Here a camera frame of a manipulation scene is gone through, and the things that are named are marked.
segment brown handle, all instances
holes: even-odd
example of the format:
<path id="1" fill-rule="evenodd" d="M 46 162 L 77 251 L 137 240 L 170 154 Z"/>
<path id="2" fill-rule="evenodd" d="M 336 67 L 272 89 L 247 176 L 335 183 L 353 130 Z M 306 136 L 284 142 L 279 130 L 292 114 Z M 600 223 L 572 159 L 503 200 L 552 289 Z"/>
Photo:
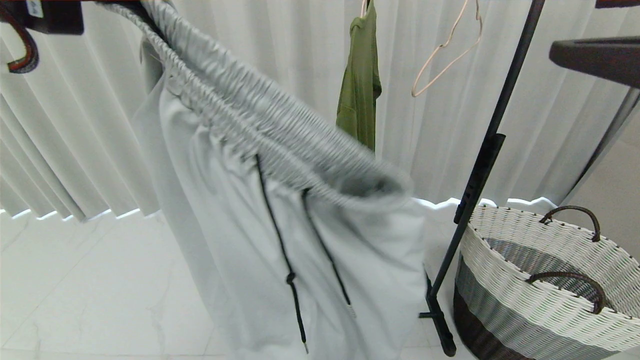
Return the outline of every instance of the brown handle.
<path id="1" fill-rule="evenodd" d="M 559 206 L 558 208 L 555 208 L 549 211 L 545 215 L 545 217 L 543 217 L 542 220 L 540 220 L 540 222 L 544 224 L 547 220 L 551 220 L 551 216 L 553 214 L 557 213 L 558 211 L 567 210 L 567 209 L 579 210 L 589 215 L 589 217 L 591 218 L 591 221 L 593 221 L 593 230 L 594 230 L 594 234 L 593 234 L 593 237 L 591 238 L 591 241 L 595 243 L 600 241 L 600 223 L 598 222 L 598 219 L 596 218 L 595 214 L 591 212 L 591 210 L 587 208 L 583 208 L 582 206 L 573 206 L 573 205 Z"/>
<path id="2" fill-rule="evenodd" d="M 547 277 L 573 277 L 574 279 L 588 283 L 593 287 L 598 295 L 598 299 L 593 303 L 593 313 L 596 315 L 600 314 L 602 309 L 604 309 L 605 303 L 607 302 L 607 296 L 605 295 L 602 286 L 592 278 L 576 272 L 541 272 L 540 274 L 531 275 L 531 277 L 527 279 L 527 282 L 532 284 L 536 280 L 546 279 Z"/>

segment wicker basket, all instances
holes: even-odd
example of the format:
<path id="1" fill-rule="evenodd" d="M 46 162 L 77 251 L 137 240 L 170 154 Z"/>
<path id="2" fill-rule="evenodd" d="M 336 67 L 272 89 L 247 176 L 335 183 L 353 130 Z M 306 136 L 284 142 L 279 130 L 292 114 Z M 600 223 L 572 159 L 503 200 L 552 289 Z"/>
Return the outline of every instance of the wicker basket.
<path id="1" fill-rule="evenodd" d="M 567 208 L 595 232 L 551 219 Z M 480 360 L 599 360 L 640 345 L 640 265 L 589 210 L 480 206 L 460 251 L 454 319 Z"/>

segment curtain fold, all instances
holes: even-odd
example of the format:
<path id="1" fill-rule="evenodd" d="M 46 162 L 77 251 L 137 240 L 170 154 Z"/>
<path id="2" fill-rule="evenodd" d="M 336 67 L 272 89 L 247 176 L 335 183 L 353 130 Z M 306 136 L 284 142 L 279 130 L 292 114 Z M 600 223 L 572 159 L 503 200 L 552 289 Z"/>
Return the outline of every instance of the curtain fold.
<path id="1" fill-rule="evenodd" d="M 236 56 L 335 122 L 360 0 L 174 0 L 185 18 Z M 480 44 L 429 90 L 412 98 L 418 70 L 443 43 L 463 0 L 376 0 L 383 93 L 377 103 L 377 156 L 407 171 L 415 196 L 459 197 L 500 94 L 529 1 L 480 1 Z M 0 203 L 12 215 L 91 218 L 158 210 L 128 119 L 145 97 L 140 32 L 93 3 L 82 3 L 81 37 L 32 32 L 40 65 L 0 73 Z M 477 38 L 470 4 L 426 83 Z M 640 33 L 640 8 L 594 9 L 591 1 L 547 1 L 500 132 L 507 135 L 483 197 L 546 197 L 560 203 L 609 127 L 627 88 L 564 70 L 548 59 L 553 40 Z M 2 24 L 3 62 L 22 56 Z"/>

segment black metal pole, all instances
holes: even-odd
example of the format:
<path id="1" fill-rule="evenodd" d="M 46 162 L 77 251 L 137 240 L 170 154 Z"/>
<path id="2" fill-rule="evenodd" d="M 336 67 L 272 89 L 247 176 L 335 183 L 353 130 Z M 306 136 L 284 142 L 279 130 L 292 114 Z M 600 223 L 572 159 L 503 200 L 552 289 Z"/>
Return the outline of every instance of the black metal pole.
<path id="1" fill-rule="evenodd" d="M 509 98 L 513 93 L 516 81 L 518 80 L 518 75 L 520 74 L 520 70 L 522 69 L 522 65 L 527 56 L 527 51 L 529 50 L 529 45 L 533 39 L 533 34 L 536 30 L 536 26 L 538 25 L 538 20 L 540 19 L 544 4 L 545 0 L 533 0 L 531 3 L 527 19 L 522 29 L 522 34 L 520 35 L 520 40 L 518 41 L 518 47 L 516 48 L 511 66 L 509 67 L 509 72 L 507 73 L 504 85 L 502 86 L 502 91 L 500 92 L 495 110 L 493 111 L 493 116 L 491 117 L 491 121 L 484 135 L 482 146 L 476 158 L 476 163 L 474 164 L 471 175 L 469 176 L 465 193 L 463 194 L 460 205 L 456 210 L 454 222 L 458 226 L 453 234 L 453 238 L 451 239 L 451 243 L 449 244 L 444 260 L 440 265 L 440 270 L 438 271 L 435 281 L 431 284 L 431 281 L 428 279 L 426 301 L 429 305 L 430 312 L 421 313 L 420 317 L 433 319 L 436 330 L 438 331 L 438 336 L 440 337 L 442 349 L 448 356 L 454 356 L 456 354 L 456 345 L 453 342 L 453 336 L 444 319 L 444 314 L 440 309 L 440 304 L 437 299 L 438 291 L 442 286 L 445 275 L 447 275 L 447 271 L 451 266 L 451 262 L 456 254 L 462 235 L 467 228 L 467 224 L 469 223 L 474 208 L 480 199 L 486 180 L 489 178 L 493 164 L 495 164 L 500 148 L 504 143 L 505 136 L 497 133 L 498 127 L 500 126 L 504 112 L 509 104 Z"/>

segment green shirt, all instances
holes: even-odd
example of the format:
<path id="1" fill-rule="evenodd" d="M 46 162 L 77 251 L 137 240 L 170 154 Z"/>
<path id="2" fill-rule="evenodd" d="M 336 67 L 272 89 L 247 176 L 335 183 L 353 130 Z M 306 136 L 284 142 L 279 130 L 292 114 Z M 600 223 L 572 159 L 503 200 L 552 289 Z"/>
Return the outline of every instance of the green shirt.
<path id="1" fill-rule="evenodd" d="M 351 50 L 342 78 L 336 125 L 373 151 L 376 146 L 376 99 L 382 93 L 373 0 L 364 17 L 353 19 L 349 34 Z"/>

